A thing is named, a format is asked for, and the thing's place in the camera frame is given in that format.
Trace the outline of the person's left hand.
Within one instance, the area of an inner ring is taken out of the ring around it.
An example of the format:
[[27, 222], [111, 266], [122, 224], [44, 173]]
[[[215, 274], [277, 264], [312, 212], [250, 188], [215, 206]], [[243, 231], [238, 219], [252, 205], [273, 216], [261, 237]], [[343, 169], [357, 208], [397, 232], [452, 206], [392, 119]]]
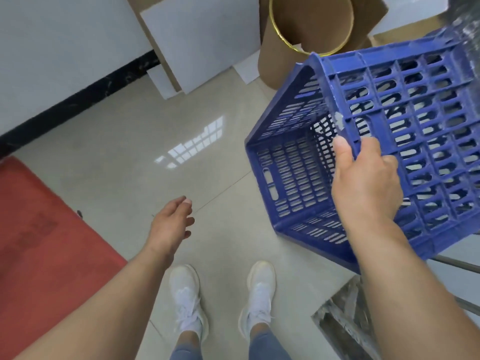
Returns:
[[153, 253], [165, 268], [173, 263], [182, 241], [191, 236], [189, 227], [195, 223], [192, 205], [190, 199], [181, 196], [168, 202], [153, 218], [145, 251]]

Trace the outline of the person's right hand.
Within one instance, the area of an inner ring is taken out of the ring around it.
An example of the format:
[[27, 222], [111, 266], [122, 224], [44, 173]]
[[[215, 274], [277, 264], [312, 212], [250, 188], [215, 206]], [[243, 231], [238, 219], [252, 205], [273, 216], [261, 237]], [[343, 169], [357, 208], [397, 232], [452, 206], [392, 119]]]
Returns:
[[334, 172], [333, 200], [348, 235], [394, 225], [404, 197], [398, 166], [396, 157], [382, 155], [378, 139], [366, 137], [351, 167]]

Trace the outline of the blue plastic crate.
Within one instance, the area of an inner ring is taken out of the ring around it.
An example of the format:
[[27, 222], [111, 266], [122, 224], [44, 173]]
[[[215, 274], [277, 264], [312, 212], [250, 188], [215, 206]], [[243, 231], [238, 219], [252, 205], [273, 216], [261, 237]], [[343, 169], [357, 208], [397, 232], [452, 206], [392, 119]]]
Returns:
[[399, 162], [395, 222], [423, 260], [480, 231], [480, 79], [443, 28], [297, 63], [245, 140], [274, 231], [360, 273], [331, 195], [332, 140], [378, 139]]

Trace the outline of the person's right forearm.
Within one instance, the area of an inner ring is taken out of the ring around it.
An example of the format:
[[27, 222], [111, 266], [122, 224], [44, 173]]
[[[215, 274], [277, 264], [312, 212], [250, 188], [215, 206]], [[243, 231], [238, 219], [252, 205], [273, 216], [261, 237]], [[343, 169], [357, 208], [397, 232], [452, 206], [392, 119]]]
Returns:
[[480, 329], [392, 220], [343, 223], [383, 360], [480, 360]]

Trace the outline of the person's left forearm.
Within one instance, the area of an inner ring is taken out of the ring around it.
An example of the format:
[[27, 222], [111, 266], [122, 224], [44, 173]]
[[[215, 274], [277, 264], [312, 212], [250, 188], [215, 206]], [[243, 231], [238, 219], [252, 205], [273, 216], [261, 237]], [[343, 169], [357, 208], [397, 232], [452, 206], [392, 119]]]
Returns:
[[135, 360], [175, 248], [144, 247], [14, 360]]

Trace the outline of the white left shoe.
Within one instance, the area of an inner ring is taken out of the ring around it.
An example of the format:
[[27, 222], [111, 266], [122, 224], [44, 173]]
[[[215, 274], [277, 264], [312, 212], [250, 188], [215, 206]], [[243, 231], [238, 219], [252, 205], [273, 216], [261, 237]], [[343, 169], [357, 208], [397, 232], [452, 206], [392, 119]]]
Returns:
[[194, 332], [202, 344], [209, 335], [209, 323], [201, 306], [200, 279], [194, 267], [189, 264], [174, 267], [169, 288], [179, 333]]

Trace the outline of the white shoe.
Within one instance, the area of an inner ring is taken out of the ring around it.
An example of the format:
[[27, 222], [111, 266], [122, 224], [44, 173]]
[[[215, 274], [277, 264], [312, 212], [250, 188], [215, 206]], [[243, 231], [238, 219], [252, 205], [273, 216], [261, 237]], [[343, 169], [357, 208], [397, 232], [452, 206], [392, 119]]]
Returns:
[[169, 288], [179, 333], [194, 332], [202, 344], [209, 335], [209, 323], [201, 306], [200, 279], [194, 267], [189, 264], [174, 267]]
[[239, 331], [247, 341], [250, 341], [251, 331], [255, 325], [270, 326], [276, 287], [276, 273], [273, 264], [267, 260], [257, 261], [247, 277], [249, 296], [238, 319]]

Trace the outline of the brown cardboard tube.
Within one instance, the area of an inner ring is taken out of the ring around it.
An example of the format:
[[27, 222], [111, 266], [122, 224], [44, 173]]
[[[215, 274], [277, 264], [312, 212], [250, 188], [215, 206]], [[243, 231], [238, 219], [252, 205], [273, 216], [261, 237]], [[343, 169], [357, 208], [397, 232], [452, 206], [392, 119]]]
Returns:
[[339, 52], [353, 26], [351, 0], [269, 0], [258, 59], [261, 80], [278, 90], [296, 63], [311, 53], [329, 56]]

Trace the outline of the white right shoe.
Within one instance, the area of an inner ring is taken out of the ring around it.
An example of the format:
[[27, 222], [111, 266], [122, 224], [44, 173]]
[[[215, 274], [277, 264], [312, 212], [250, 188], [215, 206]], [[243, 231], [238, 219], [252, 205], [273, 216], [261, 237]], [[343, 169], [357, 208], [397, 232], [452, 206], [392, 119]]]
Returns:
[[247, 277], [249, 296], [238, 319], [239, 331], [247, 341], [250, 341], [251, 331], [255, 325], [270, 326], [276, 287], [276, 273], [273, 264], [267, 260], [257, 261]]

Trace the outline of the small white board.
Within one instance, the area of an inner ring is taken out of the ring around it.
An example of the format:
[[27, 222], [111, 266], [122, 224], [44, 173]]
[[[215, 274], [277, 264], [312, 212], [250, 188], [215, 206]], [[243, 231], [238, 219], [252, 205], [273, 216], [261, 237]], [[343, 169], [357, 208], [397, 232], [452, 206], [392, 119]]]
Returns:
[[183, 93], [182, 90], [175, 90], [173, 84], [167, 76], [167, 73], [165, 72], [164, 67], [161, 64], [147, 70], [147, 74], [164, 100], [169, 100], [172, 97]]

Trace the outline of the white board piece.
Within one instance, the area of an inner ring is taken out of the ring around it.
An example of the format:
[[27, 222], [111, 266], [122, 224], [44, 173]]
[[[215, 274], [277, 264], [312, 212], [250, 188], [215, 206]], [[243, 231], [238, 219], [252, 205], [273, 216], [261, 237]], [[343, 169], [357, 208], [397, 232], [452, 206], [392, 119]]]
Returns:
[[259, 55], [260, 55], [260, 50], [257, 50], [255, 53], [251, 54], [246, 59], [233, 65], [234, 70], [237, 72], [239, 77], [242, 79], [242, 81], [246, 85], [252, 83], [257, 78], [259, 78], [259, 70], [258, 70]]

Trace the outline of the red floor mat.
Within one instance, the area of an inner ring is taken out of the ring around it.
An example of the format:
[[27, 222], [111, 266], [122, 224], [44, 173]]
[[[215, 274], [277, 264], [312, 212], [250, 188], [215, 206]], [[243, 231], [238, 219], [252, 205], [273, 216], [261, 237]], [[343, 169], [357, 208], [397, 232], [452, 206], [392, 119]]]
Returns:
[[12, 360], [127, 261], [15, 157], [0, 161], [0, 360]]

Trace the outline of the grey metal bar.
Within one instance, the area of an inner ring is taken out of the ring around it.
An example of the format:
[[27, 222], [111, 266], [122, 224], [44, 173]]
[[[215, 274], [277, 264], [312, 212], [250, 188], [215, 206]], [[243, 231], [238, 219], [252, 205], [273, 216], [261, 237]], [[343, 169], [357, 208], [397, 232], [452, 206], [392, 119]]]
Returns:
[[462, 270], [472, 272], [472, 273], [476, 273], [476, 274], [480, 275], [480, 266], [475, 265], [475, 264], [471, 264], [471, 263], [466, 262], [466, 261], [461, 261], [461, 260], [449, 258], [449, 257], [443, 256], [443, 255], [436, 255], [436, 256], [432, 257], [430, 260], [436, 261], [436, 262], [439, 262], [441, 264], [445, 264], [445, 265], [448, 265], [448, 266], [453, 266], [455, 268], [459, 268], [459, 269], [462, 269]]
[[465, 299], [462, 299], [458, 296], [454, 296], [455, 301], [457, 302], [458, 306], [462, 308], [463, 310], [474, 314], [478, 317], [480, 317], [480, 306], [476, 305], [474, 303], [471, 303]]

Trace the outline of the blue jeans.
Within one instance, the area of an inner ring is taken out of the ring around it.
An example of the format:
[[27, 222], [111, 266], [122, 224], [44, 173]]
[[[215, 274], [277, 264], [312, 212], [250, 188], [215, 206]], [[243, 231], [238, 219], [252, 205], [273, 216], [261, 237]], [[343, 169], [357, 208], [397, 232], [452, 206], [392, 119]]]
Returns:
[[[258, 333], [249, 344], [248, 360], [292, 360], [271, 330]], [[203, 360], [201, 347], [188, 342], [173, 349], [169, 360]]]

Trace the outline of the grey marbled slab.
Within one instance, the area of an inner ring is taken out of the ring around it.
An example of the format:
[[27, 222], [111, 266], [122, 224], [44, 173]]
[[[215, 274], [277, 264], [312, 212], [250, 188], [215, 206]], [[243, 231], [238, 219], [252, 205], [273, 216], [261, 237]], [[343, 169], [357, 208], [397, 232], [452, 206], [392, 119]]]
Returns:
[[382, 360], [360, 275], [353, 276], [311, 318], [340, 360]]

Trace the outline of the large white board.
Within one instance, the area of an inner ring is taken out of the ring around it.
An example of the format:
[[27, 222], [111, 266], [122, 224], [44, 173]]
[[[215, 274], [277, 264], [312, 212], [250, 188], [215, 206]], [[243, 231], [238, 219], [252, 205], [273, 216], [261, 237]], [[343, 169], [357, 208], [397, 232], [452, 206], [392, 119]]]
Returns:
[[260, 49], [259, 0], [162, 0], [140, 15], [188, 94]]

